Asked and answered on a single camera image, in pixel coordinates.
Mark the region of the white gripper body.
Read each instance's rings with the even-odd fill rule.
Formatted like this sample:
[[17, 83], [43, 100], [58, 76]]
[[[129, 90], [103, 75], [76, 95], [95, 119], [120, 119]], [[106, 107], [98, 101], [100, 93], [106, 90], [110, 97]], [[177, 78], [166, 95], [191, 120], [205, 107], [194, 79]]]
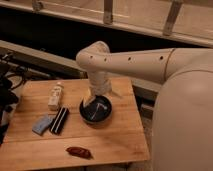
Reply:
[[112, 90], [108, 74], [104, 71], [89, 72], [88, 79], [92, 95], [104, 95]]

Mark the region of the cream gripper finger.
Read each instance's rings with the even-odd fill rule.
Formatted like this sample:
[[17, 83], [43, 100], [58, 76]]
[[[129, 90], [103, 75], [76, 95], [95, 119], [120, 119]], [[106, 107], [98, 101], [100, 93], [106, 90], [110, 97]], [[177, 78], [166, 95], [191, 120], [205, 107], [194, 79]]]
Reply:
[[120, 95], [119, 93], [117, 93], [117, 92], [115, 92], [115, 91], [113, 91], [113, 90], [111, 90], [111, 91], [109, 92], [109, 94], [110, 94], [110, 96], [112, 96], [112, 97], [116, 97], [116, 98], [122, 99], [122, 95]]
[[95, 99], [95, 95], [91, 89], [88, 89], [84, 98], [83, 98], [83, 106], [88, 106]]

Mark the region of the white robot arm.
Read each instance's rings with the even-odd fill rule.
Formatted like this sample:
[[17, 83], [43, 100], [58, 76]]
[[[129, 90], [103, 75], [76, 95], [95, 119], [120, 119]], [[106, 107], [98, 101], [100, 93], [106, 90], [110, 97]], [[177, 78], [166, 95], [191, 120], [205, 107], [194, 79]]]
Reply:
[[108, 72], [159, 83], [152, 126], [153, 171], [213, 171], [213, 49], [112, 53], [97, 41], [76, 55], [92, 95], [111, 90]]

